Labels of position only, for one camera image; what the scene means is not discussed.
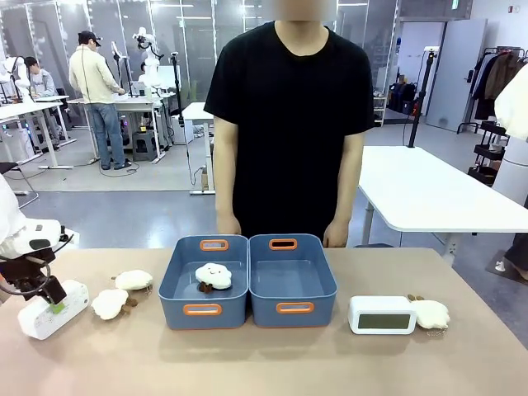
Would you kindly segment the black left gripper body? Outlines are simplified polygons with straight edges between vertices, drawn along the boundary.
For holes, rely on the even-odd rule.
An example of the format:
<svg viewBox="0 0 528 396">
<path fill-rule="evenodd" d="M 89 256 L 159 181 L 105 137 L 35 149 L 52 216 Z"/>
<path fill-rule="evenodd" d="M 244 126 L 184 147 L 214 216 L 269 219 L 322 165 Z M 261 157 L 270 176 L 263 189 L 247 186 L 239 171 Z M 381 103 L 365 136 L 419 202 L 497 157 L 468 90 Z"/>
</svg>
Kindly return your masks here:
<svg viewBox="0 0 528 396">
<path fill-rule="evenodd" d="M 51 247 L 29 252 L 17 258 L 0 255 L 0 290 L 9 295 L 16 295 L 14 284 L 20 279 L 41 280 L 40 291 L 52 276 L 50 263 L 55 259 Z"/>
</svg>

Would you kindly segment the white digital clock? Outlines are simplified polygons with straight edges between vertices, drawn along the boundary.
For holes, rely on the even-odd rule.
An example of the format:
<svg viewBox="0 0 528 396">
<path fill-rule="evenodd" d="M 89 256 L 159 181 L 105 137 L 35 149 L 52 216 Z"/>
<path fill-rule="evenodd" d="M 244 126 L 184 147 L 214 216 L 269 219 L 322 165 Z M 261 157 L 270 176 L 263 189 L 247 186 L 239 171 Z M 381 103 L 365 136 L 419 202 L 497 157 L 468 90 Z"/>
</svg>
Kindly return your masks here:
<svg viewBox="0 0 528 396">
<path fill-rule="evenodd" d="M 404 296 L 356 295 L 350 298 L 347 319 L 356 335 L 409 335 L 417 315 Z"/>
<path fill-rule="evenodd" d="M 26 336 L 45 340 L 88 306 L 90 299 L 86 285 L 76 280 L 65 280 L 61 285 L 66 297 L 60 303 L 50 304 L 41 297 L 35 297 L 20 310 L 17 319 Z"/>
</svg>

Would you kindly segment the person's right forearm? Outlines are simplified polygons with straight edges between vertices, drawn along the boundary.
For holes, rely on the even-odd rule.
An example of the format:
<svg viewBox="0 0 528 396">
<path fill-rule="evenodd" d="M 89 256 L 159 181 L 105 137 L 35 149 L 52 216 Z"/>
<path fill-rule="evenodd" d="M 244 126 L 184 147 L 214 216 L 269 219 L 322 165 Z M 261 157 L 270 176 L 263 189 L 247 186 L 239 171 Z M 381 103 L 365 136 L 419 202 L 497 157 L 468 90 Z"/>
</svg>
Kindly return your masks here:
<svg viewBox="0 0 528 396">
<path fill-rule="evenodd" d="M 215 208 L 219 217 L 233 216 L 233 188 L 236 167 L 233 159 L 215 159 Z"/>
</svg>

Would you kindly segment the person's left forearm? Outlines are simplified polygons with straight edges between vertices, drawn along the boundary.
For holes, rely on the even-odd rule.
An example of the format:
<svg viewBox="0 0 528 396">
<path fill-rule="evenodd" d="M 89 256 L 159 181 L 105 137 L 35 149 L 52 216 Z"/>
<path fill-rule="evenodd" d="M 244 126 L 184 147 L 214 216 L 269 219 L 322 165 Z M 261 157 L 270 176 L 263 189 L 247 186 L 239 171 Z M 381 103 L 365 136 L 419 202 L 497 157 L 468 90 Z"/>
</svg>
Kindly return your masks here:
<svg viewBox="0 0 528 396">
<path fill-rule="evenodd" d="M 350 223 L 360 175 L 361 165 L 341 166 L 337 183 L 337 205 L 333 218 L 334 223 L 340 225 L 348 225 Z"/>
</svg>

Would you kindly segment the person's right hand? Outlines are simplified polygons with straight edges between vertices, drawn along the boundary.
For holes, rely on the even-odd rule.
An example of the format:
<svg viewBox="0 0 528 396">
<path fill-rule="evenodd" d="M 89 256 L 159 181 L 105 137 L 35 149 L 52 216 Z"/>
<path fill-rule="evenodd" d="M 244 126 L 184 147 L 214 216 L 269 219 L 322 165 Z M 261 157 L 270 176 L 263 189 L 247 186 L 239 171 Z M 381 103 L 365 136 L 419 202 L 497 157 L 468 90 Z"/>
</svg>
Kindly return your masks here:
<svg viewBox="0 0 528 396">
<path fill-rule="evenodd" d="M 217 216 L 218 234 L 241 235 L 241 226 L 233 214 L 219 214 Z"/>
</svg>

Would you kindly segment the person's left hand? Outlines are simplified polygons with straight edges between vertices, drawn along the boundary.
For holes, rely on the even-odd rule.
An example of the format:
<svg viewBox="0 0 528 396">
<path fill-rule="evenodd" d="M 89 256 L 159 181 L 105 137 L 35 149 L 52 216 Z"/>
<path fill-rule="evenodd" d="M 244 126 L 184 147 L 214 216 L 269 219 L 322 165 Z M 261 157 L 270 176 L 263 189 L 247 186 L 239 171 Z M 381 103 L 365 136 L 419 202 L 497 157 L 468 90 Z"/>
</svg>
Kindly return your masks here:
<svg viewBox="0 0 528 396">
<path fill-rule="evenodd" d="M 325 248 L 345 248 L 348 240 L 349 224 L 347 222 L 332 221 L 323 235 Z"/>
</svg>

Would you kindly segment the white height-adjustable desk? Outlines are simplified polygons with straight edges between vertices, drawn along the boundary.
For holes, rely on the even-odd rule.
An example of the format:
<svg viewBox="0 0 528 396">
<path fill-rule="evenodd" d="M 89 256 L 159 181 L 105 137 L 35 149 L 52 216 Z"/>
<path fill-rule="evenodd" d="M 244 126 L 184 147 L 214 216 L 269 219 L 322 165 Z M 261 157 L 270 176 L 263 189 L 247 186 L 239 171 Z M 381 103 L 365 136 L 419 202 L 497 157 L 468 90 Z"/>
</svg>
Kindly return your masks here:
<svg viewBox="0 0 528 396">
<path fill-rule="evenodd" d="M 46 120 L 49 119 L 49 115 L 46 110 L 56 107 L 59 115 L 60 103 L 58 101 L 51 101 L 49 98 L 45 98 L 44 101 L 26 101 L 17 104 L 8 104 L 0 107 L 0 126 L 8 125 L 12 122 L 19 122 L 22 119 L 32 122 L 37 117 L 40 122 L 41 133 L 45 137 L 45 142 L 48 147 L 48 152 L 51 157 L 52 164 L 50 166 L 39 166 L 39 169 L 51 169 L 51 170 L 71 170 L 74 169 L 73 165 L 59 165 L 54 152 L 54 144 L 50 138 L 50 132 L 47 128 Z"/>
</svg>

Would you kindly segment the grey step stool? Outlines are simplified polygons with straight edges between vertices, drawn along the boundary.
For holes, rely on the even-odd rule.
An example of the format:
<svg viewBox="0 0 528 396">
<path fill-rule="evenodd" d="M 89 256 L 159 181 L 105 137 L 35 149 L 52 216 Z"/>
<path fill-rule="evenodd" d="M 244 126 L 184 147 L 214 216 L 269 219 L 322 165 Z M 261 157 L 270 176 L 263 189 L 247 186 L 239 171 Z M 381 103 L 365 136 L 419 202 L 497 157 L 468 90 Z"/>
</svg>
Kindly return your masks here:
<svg viewBox="0 0 528 396">
<path fill-rule="evenodd" d="M 157 163 L 158 151 L 153 130 L 134 132 L 132 134 L 133 159 L 135 162 L 148 161 Z"/>
</svg>

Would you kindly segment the seated person in grey hoodie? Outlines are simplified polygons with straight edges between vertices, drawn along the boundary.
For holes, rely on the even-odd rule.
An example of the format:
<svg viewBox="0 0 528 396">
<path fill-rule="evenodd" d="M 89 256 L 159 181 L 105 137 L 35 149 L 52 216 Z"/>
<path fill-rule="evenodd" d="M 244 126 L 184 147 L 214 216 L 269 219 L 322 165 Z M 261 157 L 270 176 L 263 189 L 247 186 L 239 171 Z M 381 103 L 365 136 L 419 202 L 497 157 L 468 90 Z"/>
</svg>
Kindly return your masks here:
<svg viewBox="0 0 528 396">
<path fill-rule="evenodd" d="M 28 56 L 24 58 L 24 62 L 29 72 L 31 95 L 38 98 L 57 96 L 58 93 L 51 74 L 38 64 L 36 58 Z M 61 128 L 57 125 L 53 109 L 49 109 L 49 119 L 46 122 L 54 148 L 57 149 Z"/>
</svg>

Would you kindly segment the man in cream jacket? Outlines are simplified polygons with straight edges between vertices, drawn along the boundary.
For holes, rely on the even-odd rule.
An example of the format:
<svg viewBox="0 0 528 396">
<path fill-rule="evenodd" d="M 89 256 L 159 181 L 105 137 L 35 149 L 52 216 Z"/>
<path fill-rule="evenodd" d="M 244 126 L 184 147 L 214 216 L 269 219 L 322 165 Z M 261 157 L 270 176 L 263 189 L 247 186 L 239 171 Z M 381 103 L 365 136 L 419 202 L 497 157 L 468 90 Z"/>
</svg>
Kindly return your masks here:
<svg viewBox="0 0 528 396">
<path fill-rule="evenodd" d="M 105 58 L 97 52 L 99 46 L 99 38 L 93 32 L 78 33 L 78 47 L 69 60 L 68 78 L 73 89 L 82 95 L 101 169 L 123 170 L 131 163 L 125 156 L 113 96 L 125 91 L 113 78 Z"/>
</svg>

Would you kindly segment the white robot behind desk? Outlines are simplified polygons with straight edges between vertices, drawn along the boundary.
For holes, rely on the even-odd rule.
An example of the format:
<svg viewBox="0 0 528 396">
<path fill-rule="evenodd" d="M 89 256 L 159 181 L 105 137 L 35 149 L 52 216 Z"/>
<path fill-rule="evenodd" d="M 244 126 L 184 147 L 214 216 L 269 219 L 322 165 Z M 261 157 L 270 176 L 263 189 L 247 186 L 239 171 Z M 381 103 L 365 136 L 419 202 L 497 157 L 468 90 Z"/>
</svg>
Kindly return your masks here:
<svg viewBox="0 0 528 396">
<path fill-rule="evenodd" d="M 0 83 L 12 83 L 19 102 L 33 102 L 31 81 L 23 57 L 8 56 L 5 60 L 0 61 Z"/>
</svg>

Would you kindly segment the white workbench desk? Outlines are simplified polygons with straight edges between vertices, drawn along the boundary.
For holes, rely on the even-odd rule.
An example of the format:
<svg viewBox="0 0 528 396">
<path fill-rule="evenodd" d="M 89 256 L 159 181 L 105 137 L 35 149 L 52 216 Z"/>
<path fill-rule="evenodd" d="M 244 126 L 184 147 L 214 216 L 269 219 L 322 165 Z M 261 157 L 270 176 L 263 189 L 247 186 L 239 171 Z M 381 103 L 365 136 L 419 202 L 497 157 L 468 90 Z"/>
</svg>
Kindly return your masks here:
<svg viewBox="0 0 528 396">
<path fill-rule="evenodd" d="M 115 109 L 121 123 L 121 135 L 126 152 L 132 153 L 132 134 L 153 130 L 158 151 L 158 162 L 174 144 L 171 109 L 178 105 L 174 93 L 161 93 L 161 96 L 129 97 L 115 96 Z"/>
</svg>

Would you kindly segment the small white desk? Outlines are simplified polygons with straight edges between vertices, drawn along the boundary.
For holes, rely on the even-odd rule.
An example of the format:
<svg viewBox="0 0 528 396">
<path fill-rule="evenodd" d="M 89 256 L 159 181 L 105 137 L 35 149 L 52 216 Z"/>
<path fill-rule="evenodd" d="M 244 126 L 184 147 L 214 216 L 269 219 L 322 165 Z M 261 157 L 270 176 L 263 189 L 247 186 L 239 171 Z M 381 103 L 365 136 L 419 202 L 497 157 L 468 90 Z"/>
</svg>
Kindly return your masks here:
<svg viewBox="0 0 528 396">
<path fill-rule="evenodd" d="M 204 110 L 204 102 L 193 102 L 185 110 L 182 111 L 182 118 L 184 125 L 191 123 L 192 126 L 202 125 L 204 130 L 204 144 L 205 144 L 205 172 L 204 168 L 200 167 L 196 171 L 190 170 L 191 182 L 196 181 L 196 175 L 206 176 L 207 182 L 201 183 L 200 187 L 190 190 L 191 196 L 212 196 L 215 194 L 215 182 L 213 172 L 213 155 L 211 150 L 210 128 L 213 124 L 214 117 Z"/>
</svg>

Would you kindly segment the person in black t-shirt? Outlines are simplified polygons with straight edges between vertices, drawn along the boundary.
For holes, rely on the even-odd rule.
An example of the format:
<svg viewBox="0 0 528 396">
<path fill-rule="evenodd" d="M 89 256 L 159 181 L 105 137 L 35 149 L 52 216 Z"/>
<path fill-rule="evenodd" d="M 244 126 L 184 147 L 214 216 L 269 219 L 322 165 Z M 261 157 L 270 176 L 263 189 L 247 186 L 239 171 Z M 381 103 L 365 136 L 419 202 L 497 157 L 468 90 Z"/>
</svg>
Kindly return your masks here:
<svg viewBox="0 0 528 396">
<path fill-rule="evenodd" d="M 328 27 L 337 0 L 262 0 L 265 22 L 221 50 L 205 100 L 214 159 L 233 159 L 245 237 L 333 221 L 342 165 L 362 165 L 374 125 L 366 52 Z"/>
</svg>

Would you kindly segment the large white table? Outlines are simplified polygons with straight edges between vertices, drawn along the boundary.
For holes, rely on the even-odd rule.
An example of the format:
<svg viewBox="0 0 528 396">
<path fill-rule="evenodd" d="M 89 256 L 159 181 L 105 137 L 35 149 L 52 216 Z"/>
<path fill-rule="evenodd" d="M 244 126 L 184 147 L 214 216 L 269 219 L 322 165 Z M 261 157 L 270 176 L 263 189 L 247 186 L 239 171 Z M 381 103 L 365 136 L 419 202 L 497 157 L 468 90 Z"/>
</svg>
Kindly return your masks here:
<svg viewBox="0 0 528 396">
<path fill-rule="evenodd" d="M 449 263 L 465 233 L 528 233 L 527 209 L 422 148 L 366 146 L 359 188 L 364 245 L 374 214 L 401 233 L 445 234 Z"/>
</svg>

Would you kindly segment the black bags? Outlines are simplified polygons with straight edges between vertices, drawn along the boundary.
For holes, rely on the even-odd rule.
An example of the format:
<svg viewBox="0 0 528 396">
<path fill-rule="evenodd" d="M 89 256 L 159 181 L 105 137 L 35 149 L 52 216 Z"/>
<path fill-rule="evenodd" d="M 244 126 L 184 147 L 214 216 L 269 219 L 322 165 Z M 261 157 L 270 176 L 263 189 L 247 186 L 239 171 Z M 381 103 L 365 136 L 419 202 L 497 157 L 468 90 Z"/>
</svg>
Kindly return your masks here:
<svg viewBox="0 0 528 396">
<path fill-rule="evenodd" d="M 389 87 L 387 108 L 409 115 L 417 95 L 416 83 L 394 83 Z"/>
</svg>

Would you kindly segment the black rolling cart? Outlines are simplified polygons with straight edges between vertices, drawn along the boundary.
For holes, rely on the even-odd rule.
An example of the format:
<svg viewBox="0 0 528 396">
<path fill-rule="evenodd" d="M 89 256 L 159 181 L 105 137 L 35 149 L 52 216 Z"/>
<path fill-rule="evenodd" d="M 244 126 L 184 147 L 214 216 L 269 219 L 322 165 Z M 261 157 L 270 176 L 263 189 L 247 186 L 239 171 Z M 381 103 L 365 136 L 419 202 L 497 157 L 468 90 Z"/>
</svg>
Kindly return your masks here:
<svg viewBox="0 0 528 396">
<path fill-rule="evenodd" d="M 483 134 L 480 143 L 474 146 L 475 163 L 467 174 L 491 187 L 497 178 L 509 137 L 506 130 L 494 121 L 474 123 L 474 126 L 476 132 Z"/>
</svg>

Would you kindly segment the clothes rack with coats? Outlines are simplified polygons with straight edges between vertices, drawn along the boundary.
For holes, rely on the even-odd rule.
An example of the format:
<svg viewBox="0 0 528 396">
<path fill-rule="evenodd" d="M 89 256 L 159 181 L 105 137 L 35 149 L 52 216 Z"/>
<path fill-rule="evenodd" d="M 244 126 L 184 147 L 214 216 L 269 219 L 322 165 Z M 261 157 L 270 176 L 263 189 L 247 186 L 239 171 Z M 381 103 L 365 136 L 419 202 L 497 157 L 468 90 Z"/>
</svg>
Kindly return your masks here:
<svg viewBox="0 0 528 396">
<path fill-rule="evenodd" d="M 494 104 L 517 73 L 528 64 L 528 49 L 516 46 L 494 46 L 484 49 L 474 68 L 469 71 L 469 104 L 456 134 L 495 119 Z"/>
</svg>

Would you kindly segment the smiling white cloud plush keychain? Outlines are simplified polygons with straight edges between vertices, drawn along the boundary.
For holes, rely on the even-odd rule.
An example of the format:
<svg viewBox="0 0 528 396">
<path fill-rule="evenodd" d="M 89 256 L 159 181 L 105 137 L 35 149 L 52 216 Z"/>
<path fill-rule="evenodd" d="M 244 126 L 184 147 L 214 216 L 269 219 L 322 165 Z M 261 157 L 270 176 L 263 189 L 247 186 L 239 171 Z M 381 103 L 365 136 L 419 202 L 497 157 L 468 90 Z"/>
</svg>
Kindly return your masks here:
<svg viewBox="0 0 528 396">
<path fill-rule="evenodd" d="M 198 290 L 212 293 L 214 290 L 227 290 L 232 286 L 232 272 L 224 265 L 209 262 L 195 271 Z"/>
</svg>

